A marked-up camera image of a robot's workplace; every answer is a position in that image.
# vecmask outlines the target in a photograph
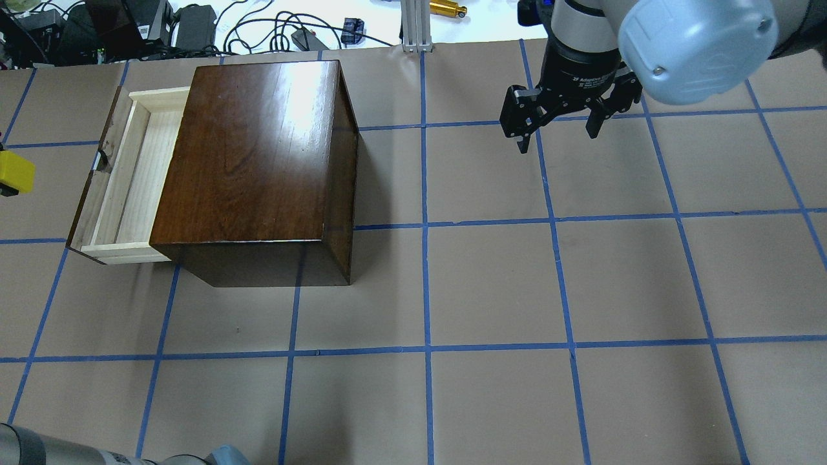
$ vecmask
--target gray robot arm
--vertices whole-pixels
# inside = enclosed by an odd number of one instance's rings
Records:
[[[827,0],[520,0],[518,19],[548,33],[537,86],[509,87],[500,114],[523,153],[562,114],[589,108],[594,138],[643,89],[664,103],[697,103],[767,58],[827,41]]]

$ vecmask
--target blue tape grid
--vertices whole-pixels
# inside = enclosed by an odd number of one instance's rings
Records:
[[[747,449],[744,447],[743,438],[741,437],[741,428],[739,427],[738,418],[735,415],[735,408],[732,404],[732,398],[729,395],[729,385],[724,374],[724,366],[721,363],[720,354],[718,352],[718,344],[715,342],[715,334],[712,330],[712,323],[710,322],[709,313],[706,310],[706,301],[704,299],[703,290],[700,287],[698,280],[698,273],[695,267],[695,261],[692,258],[692,251],[689,247],[689,241],[686,238],[686,230],[683,226],[681,211],[678,208],[675,192],[672,189],[672,182],[669,179],[666,162],[663,160],[661,152],[661,145],[657,140],[657,133],[655,132],[652,118],[649,116],[649,106],[646,103],[646,98],[642,98],[640,103],[643,105],[643,115],[646,117],[646,123],[649,128],[649,135],[652,137],[652,144],[654,145],[657,163],[660,165],[661,173],[663,175],[663,182],[666,184],[667,193],[669,195],[669,203],[672,205],[672,212],[675,214],[675,224],[677,225],[678,234],[681,236],[681,244],[683,245],[683,252],[686,254],[686,264],[689,266],[689,272],[692,276],[692,285],[695,287],[695,294],[698,299],[698,306],[700,307],[701,318],[704,320],[706,329],[707,343],[710,345],[712,351],[712,358],[715,362],[715,370],[718,374],[718,381],[721,386],[721,392],[724,395],[724,403],[729,414],[729,422],[732,426],[733,435],[735,437],[735,445],[738,447],[738,452],[741,457],[743,465],[749,465],[749,458],[747,457]]]
[[[423,324],[425,336],[425,420],[428,439],[428,465],[435,461],[433,451],[433,368],[431,362],[431,285],[428,272],[428,134],[425,122],[428,120],[428,101],[425,79],[425,52],[419,52],[419,150],[422,176],[422,282],[423,282]]]
[[[810,213],[804,206],[804,199],[801,197],[801,193],[799,192],[798,187],[796,187],[796,182],[792,179],[792,173],[790,173],[790,169],[787,168],[786,161],[784,161],[784,155],[782,154],[781,149],[778,148],[778,142],[772,135],[772,130],[770,129],[769,124],[767,123],[767,117],[764,116],[765,110],[761,108],[761,104],[758,103],[758,97],[755,96],[753,85],[749,83],[749,79],[747,79],[746,85],[747,91],[749,91],[749,97],[753,100],[755,109],[758,112],[758,117],[761,119],[761,125],[764,127],[764,131],[767,133],[767,139],[769,139],[770,145],[772,145],[772,150],[775,152],[776,158],[778,159],[778,164],[784,171],[786,181],[790,185],[790,190],[792,191],[793,196],[795,196],[796,198],[796,202],[798,203],[798,208],[800,209],[801,216],[804,217],[804,221],[807,223],[807,228],[810,229],[810,235],[813,238],[815,249],[818,251],[819,256],[821,257],[821,264],[824,265],[824,268],[827,271],[827,254],[825,254],[825,249],[822,246],[821,241],[819,240],[818,234],[815,233],[815,226],[813,226],[813,221],[810,218]]]
[[[532,86],[530,69],[528,67],[528,57],[526,54],[524,42],[520,41],[520,49],[523,55],[523,66],[525,68],[526,80],[529,87]],[[120,84],[123,85],[127,78],[129,70],[129,62],[124,64]],[[28,95],[31,84],[35,78],[36,70],[32,70],[26,87],[23,91],[20,101],[17,104],[12,120],[3,134],[2,141],[5,142],[9,138],[13,129],[14,123],[22,109],[26,96]],[[282,417],[282,431],[280,438],[279,450],[279,464],[284,463],[284,456],[286,453],[287,432],[289,427],[289,403],[290,392],[292,390],[292,368],[294,359],[296,357],[320,357],[320,356],[348,356],[348,355],[366,355],[378,353],[422,353],[425,356],[425,373],[426,373],[426,404],[427,404],[427,418],[428,418],[428,464],[433,465],[435,462],[433,449],[433,387],[432,387],[432,369],[431,369],[431,354],[433,352],[465,352],[465,351],[499,351],[499,350],[567,350],[570,353],[571,360],[571,374],[573,388],[575,392],[576,410],[578,415],[578,422],[581,430],[581,442],[584,454],[584,463],[590,464],[590,451],[588,445],[588,437],[586,432],[586,422],[583,410],[583,401],[580,393],[579,375],[576,365],[576,350],[577,348],[636,348],[636,347],[669,347],[669,346],[691,346],[691,345],[709,345],[712,349],[713,358],[715,360],[716,371],[718,372],[721,390],[724,394],[724,401],[729,413],[730,422],[738,445],[741,461],[743,464],[749,464],[749,459],[741,438],[738,421],[732,405],[732,400],[729,395],[729,388],[726,383],[723,367],[720,362],[717,346],[720,344],[750,344],[750,343],[806,343],[806,342],[827,342],[827,334],[800,334],[788,336],[760,336],[760,337],[741,337],[741,338],[717,338],[715,337],[709,315],[706,312],[703,293],[700,288],[696,269],[691,256],[688,241],[686,240],[686,232],[683,228],[683,218],[706,218],[706,217],[732,217],[732,216],[754,216],[754,215],[775,215],[775,214],[801,214],[804,218],[810,235],[812,236],[815,248],[820,255],[820,258],[827,269],[827,256],[825,249],[815,233],[815,227],[810,219],[811,213],[827,213],[827,208],[807,208],[801,197],[799,190],[792,178],[791,172],[786,166],[781,150],[772,135],[765,113],[784,113],[784,112],[806,112],[806,111],[824,111],[827,106],[811,106],[799,108],[761,108],[758,99],[753,91],[752,85],[749,81],[746,82],[749,94],[753,100],[755,109],[744,110],[723,110],[723,111],[703,111],[703,112],[675,112],[675,113],[650,113],[648,106],[643,100],[642,114],[624,114],[617,115],[620,118],[645,118],[649,127],[650,135],[653,139],[655,152],[658,158],[658,163],[661,167],[664,182],[667,185],[667,192],[669,193],[670,202],[672,204],[672,213],[651,213],[651,214],[633,214],[633,215],[601,215],[601,216],[580,216],[580,217],[565,217],[558,218],[554,216],[552,199],[548,187],[548,178],[545,170],[543,141],[540,134],[537,134],[538,144],[538,158],[541,166],[541,175],[543,178],[544,194],[546,195],[548,218],[522,218],[522,219],[508,219],[508,220],[480,220],[480,221],[465,221],[459,223],[437,222],[430,223],[428,221],[428,182],[427,182],[427,132],[430,127],[461,127],[461,126],[488,126],[499,124],[497,121],[474,121],[474,122],[442,122],[442,123],[427,123],[426,119],[426,89],[425,89],[425,54],[420,54],[420,98],[421,98],[421,120],[419,124],[407,125],[393,125],[393,126],[374,126],[363,127],[362,131],[379,131],[391,129],[408,129],[419,128],[421,133],[421,160],[422,160],[422,202],[423,202],[423,221],[422,223],[401,223],[401,224],[378,224],[378,225],[361,225],[355,227],[357,231],[379,230],[379,229],[405,229],[405,228],[420,228],[422,229],[422,246],[423,246],[423,319],[424,319],[424,334],[425,344],[423,346],[401,346],[401,347],[385,347],[385,348],[353,348],[353,349],[323,349],[323,350],[296,350],[295,338],[299,316],[299,301],[300,301],[300,286],[297,285],[294,291],[294,307],[293,318],[290,329],[290,344],[287,351],[265,351],[265,352],[219,352],[219,353],[173,353],[164,354],[164,342],[166,331],[168,328],[172,305],[174,302],[175,290],[179,279],[178,267],[175,268],[172,283],[170,285],[170,294],[167,302],[164,320],[161,326],[158,348],[153,354],[123,354],[123,355],[101,355],[101,356],[45,356],[38,357],[36,355],[37,347],[40,342],[45,322],[49,315],[49,310],[55,296],[57,285],[60,281],[60,276],[63,271],[67,251],[64,249],[60,258],[58,269],[55,273],[55,278],[52,283],[49,297],[46,301],[41,321],[38,326],[35,339],[32,343],[31,350],[28,357],[0,357],[0,363],[21,363],[26,365],[23,370],[20,385],[18,387],[12,409],[8,417],[8,422],[11,423],[17,410],[19,408],[22,394],[26,386],[26,381],[34,363],[40,362],[115,362],[115,361],[153,361],[153,370],[150,380],[149,389],[147,391],[146,403],[141,419],[141,429],[136,448],[136,455],[141,456],[143,444],[146,439],[146,429],[149,422],[152,398],[155,393],[155,384],[157,382],[158,371],[160,363],[163,360],[213,360],[213,359],[236,359],[236,358],[261,358],[261,357],[286,357],[288,359],[287,373],[285,377],[284,389],[284,410]],[[779,210],[753,210],[744,212],[697,212],[697,213],[683,213],[678,210],[674,193],[672,191],[671,182],[668,177],[665,163],[662,158],[660,146],[657,141],[657,134],[655,133],[652,119],[655,117],[685,117],[685,116],[703,116],[715,114],[757,114],[761,119],[767,138],[772,144],[776,157],[782,170],[790,185],[791,191],[796,198],[799,205],[798,209],[779,209]],[[561,117],[557,121],[580,121],[586,120],[586,117]],[[66,142],[48,142],[48,143],[31,143],[31,144],[16,144],[7,145],[8,148],[39,148],[39,147],[54,147],[54,146],[92,146],[97,145],[98,141],[66,141]],[[681,235],[681,242],[686,254],[687,265],[690,267],[693,284],[696,288],[697,298],[700,304],[700,311],[705,322],[707,338],[694,339],[666,339],[666,340],[636,340],[636,341],[590,341],[590,342],[576,342],[573,335],[573,328],[571,326],[571,316],[568,310],[568,303],[566,297],[565,276],[562,268],[562,261],[560,260],[559,242],[557,240],[557,223],[564,222],[585,222],[585,221],[616,221],[616,220],[632,220],[632,219],[658,219],[658,218],[673,218],[676,220],[679,233]],[[429,299],[429,283],[428,283],[428,229],[429,228],[444,228],[444,227],[465,227],[465,226],[483,226],[495,224],[530,224],[530,223],[549,223],[552,233],[552,246],[554,249],[555,262],[557,267],[558,285],[560,286],[563,313],[566,323],[566,341],[564,343],[512,343],[512,344],[477,344],[477,345],[432,345],[431,344],[431,324],[430,324],[430,299]],[[64,242],[65,239],[61,237],[45,237],[32,239],[0,239],[0,245],[14,245],[14,244],[37,244],[37,243],[57,243]]]
[[[528,55],[525,50],[525,41],[519,41],[520,52],[523,56],[523,67],[528,88],[534,87],[531,78],[531,68],[528,65]],[[574,338],[574,328],[571,326],[571,313],[569,312],[568,293],[566,292],[566,278],[563,271],[562,259],[560,256],[560,242],[557,235],[557,220],[554,215],[551,191],[548,187],[548,174],[546,172],[546,158],[543,151],[543,137],[540,132],[535,134],[537,139],[538,161],[540,164],[540,175],[543,180],[543,193],[546,196],[546,209],[548,210],[548,221],[552,234],[552,249],[554,251],[554,265],[557,271],[557,285],[560,289],[560,299],[563,310],[563,323],[566,325],[566,345],[569,350],[569,365],[571,367],[571,383],[574,391],[575,408],[577,412],[577,423],[580,428],[580,441],[583,449],[583,463],[591,465],[591,451],[589,449],[589,435],[586,429],[586,413],[583,409],[583,395],[580,389],[580,372],[577,369],[577,345]]]

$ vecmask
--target brass cylinder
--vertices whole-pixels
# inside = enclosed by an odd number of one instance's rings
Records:
[[[468,8],[460,7],[459,3],[451,0],[431,0],[431,13],[444,17],[465,17]]]

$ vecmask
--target cabinet top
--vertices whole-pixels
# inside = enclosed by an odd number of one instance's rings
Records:
[[[333,132],[355,136],[352,115],[338,61],[198,68],[150,242],[321,238]]]

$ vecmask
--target dark wooden cabinet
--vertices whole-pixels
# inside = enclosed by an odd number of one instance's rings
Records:
[[[172,260],[214,286],[348,284],[357,138],[337,61],[204,66],[189,88],[122,90],[69,246]]]

